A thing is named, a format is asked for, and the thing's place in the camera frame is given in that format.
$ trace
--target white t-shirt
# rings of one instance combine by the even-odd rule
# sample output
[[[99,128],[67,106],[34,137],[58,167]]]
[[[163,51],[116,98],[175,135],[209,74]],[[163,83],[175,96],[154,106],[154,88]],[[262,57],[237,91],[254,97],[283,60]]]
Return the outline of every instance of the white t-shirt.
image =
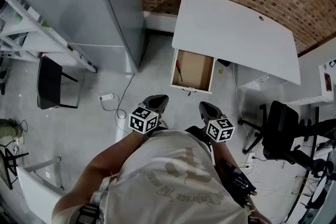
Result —
[[[221,184],[208,152],[178,130],[154,133],[93,197],[101,209],[97,223],[247,223],[246,210]],[[68,223],[77,209],[53,223]]]

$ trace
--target concrete floor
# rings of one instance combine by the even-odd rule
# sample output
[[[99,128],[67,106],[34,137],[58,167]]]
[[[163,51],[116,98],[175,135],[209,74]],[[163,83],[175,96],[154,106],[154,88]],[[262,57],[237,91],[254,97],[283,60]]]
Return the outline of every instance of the concrete floor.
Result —
[[[131,82],[120,108],[130,112],[145,97],[153,94],[167,94],[169,104],[163,120],[171,129],[184,130],[191,125],[202,127],[198,112],[200,101],[207,101],[218,106],[232,121],[240,117],[233,81],[232,65],[225,68],[216,63],[212,94],[187,93],[170,87],[170,70],[174,49],[171,47],[172,38],[151,36],[145,53],[141,70]],[[224,74],[218,70],[224,68]],[[29,152],[24,157],[24,165],[32,165],[47,161],[55,156],[61,156],[62,161],[55,167],[48,167],[51,175],[49,181],[62,184],[65,191],[70,191],[76,183],[84,167],[90,160],[108,146],[122,139],[125,135],[118,130],[114,122],[114,112],[104,111],[98,101],[98,96],[114,93],[119,97],[129,80],[130,75],[100,70],[91,73],[84,69],[65,68],[64,71],[80,81],[76,84],[64,79],[62,86],[62,103],[76,105],[73,109],[41,110],[36,104],[36,81],[38,64],[24,61],[13,61],[6,85],[6,94],[0,97],[0,118],[12,118],[17,122],[25,119],[29,130],[25,134],[25,144],[20,146],[20,152]],[[273,100],[281,101],[281,87],[264,92],[239,90],[238,96],[245,119],[261,123],[260,104],[271,104]],[[105,102],[107,109],[117,107],[117,100]],[[127,132],[127,120],[119,120],[118,125]],[[5,144],[8,139],[0,140]],[[237,163],[246,161],[242,148],[248,145],[244,127],[237,125],[234,137],[227,143]],[[256,157],[265,159],[261,143],[255,148]],[[244,172],[257,187],[258,195],[254,201],[259,209],[273,223],[282,223],[287,215],[299,182],[296,175],[303,175],[304,169],[298,165],[290,165],[282,161],[261,162],[255,160],[256,168]],[[46,178],[45,169],[39,175]],[[0,180],[0,192],[6,202],[14,208],[22,223],[42,223],[25,204],[19,183],[9,191]]]

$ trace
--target white baseboard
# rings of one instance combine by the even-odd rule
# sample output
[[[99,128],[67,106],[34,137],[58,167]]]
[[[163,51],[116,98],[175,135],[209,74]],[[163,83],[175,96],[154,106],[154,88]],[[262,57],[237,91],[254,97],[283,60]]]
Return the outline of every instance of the white baseboard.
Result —
[[[173,33],[175,30],[177,15],[143,12],[147,29]]]

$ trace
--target shelving rack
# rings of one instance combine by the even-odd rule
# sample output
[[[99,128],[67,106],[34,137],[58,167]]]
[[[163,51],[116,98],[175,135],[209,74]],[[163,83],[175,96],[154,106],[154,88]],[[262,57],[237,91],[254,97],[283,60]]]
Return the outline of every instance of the shelving rack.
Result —
[[[43,55],[63,66],[97,72],[93,63],[48,27],[25,0],[0,0],[0,56],[38,62]]]

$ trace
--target white extension socket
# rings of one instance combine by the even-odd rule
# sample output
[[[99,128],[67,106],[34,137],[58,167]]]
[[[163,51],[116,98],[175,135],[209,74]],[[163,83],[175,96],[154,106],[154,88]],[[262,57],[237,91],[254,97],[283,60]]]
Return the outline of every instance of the white extension socket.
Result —
[[[249,164],[253,163],[252,157],[254,157],[254,155],[256,155],[254,152],[250,152],[249,154],[247,154],[246,165],[249,165]]]
[[[114,94],[110,93],[110,94],[105,94],[105,95],[98,97],[98,100],[102,102],[102,101],[110,100],[113,98],[114,98]]]

